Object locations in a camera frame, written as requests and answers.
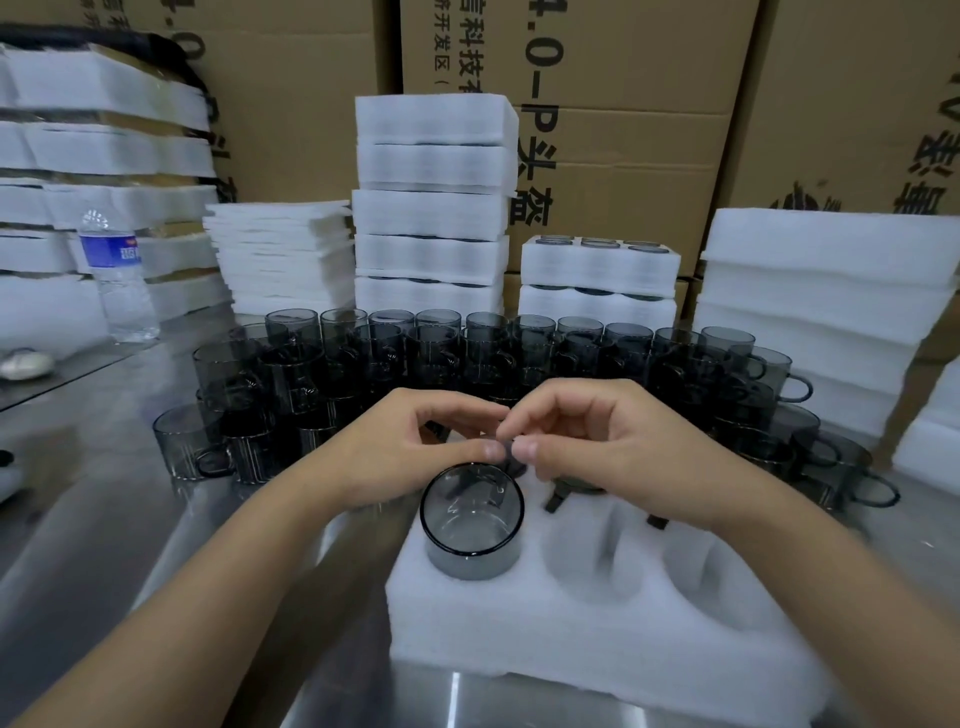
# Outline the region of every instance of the blue label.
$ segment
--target blue label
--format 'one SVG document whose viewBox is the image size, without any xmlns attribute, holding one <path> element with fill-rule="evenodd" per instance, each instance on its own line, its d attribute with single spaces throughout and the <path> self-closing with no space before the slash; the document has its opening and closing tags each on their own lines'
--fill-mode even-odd
<svg viewBox="0 0 960 728">
<path fill-rule="evenodd" d="M 140 249 L 133 235 L 81 235 L 80 241 L 91 268 L 124 268 L 140 263 Z"/>
</svg>

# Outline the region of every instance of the stainless steel table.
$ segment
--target stainless steel table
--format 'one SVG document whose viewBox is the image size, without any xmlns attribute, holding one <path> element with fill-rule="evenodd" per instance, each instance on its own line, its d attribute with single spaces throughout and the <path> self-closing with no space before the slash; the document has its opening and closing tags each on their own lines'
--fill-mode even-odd
<svg viewBox="0 0 960 728">
<path fill-rule="evenodd" d="M 216 307 L 170 322 L 156 346 L 0 412 L 0 448 L 16 453 L 29 486 L 0 506 L 0 725 L 241 504 L 225 480 L 172 483 L 150 427 L 192 399 L 190 352 L 232 321 Z M 858 516 L 881 553 L 960 608 L 960 499 L 902 485 L 900 506 Z M 405 499 L 327 529 L 320 564 L 281 605 L 226 725 L 717 728 L 531 678 L 392 665 L 383 584 L 415 507 Z"/>
</svg>

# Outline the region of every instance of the hand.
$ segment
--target hand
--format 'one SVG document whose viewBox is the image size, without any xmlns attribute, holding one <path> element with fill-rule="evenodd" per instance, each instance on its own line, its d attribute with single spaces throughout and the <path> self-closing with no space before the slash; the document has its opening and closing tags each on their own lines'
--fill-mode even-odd
<svg viewBox="0 0 960 728">
<path fill-rule="evenodd" d="M 550 379 L 496 431 L 537 477 L 579 477 L 649 513 L 712 530 L 781 484 L 629 379 Z"/>
<path fill-rule="evenodd" d="M 308 489 L 323 488 L 341 509 L 382 502 L 424 487 L 451 466 L 504 460 L 502 445 L 479 438 L 493 434 L 509 411 L 459 392 L 395 389 L 287 472 Z M 430 421 L 467 439 L 427 445 L 420 428 Z"/>
</svg>

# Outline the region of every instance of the white mouse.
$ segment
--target white mouse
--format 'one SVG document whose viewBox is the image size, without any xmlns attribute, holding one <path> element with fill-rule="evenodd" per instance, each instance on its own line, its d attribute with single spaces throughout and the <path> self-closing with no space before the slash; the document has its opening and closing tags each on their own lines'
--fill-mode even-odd
<svg viewBox="0 0 960 728">
<path fill-rule="evenodd" d="M 10 381 L 36 379 L 53 372 L 54 364 L 54 357 L 48 353 L 18 349 L 0 361 L 0 378 Z"/>
</svg>

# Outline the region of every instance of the foam tray with cutouts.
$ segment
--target foam tray with cutouts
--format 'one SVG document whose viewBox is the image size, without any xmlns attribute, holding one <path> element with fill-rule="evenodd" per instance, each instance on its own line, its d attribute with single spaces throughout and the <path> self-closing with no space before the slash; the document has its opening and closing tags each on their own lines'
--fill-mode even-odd
<svg viewBox="0 0 960 728">
<path fill-rule="evenodd" d="M 436 570 L 415 519 L 387 583 L 391 656 L 515 672 L 628 703 L 757 728 L 800 728 L 825 707 L 828 674 L 746 564 L 709 533 L 611 496 L 519 480 L 522 552 L 489 581 Z"/>
</svg>

